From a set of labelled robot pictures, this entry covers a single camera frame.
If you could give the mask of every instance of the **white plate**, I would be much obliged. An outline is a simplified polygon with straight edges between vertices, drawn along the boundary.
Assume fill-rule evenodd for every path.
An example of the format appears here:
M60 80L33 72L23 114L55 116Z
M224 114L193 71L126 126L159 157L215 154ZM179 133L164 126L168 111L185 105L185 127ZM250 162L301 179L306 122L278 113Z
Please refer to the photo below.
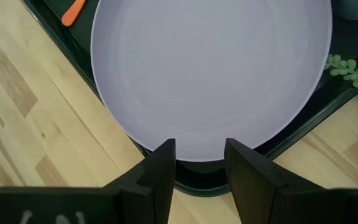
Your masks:
M323 72L328 0L100 0L91 55L99 93L126 133L177 159L255 148L302 109Z

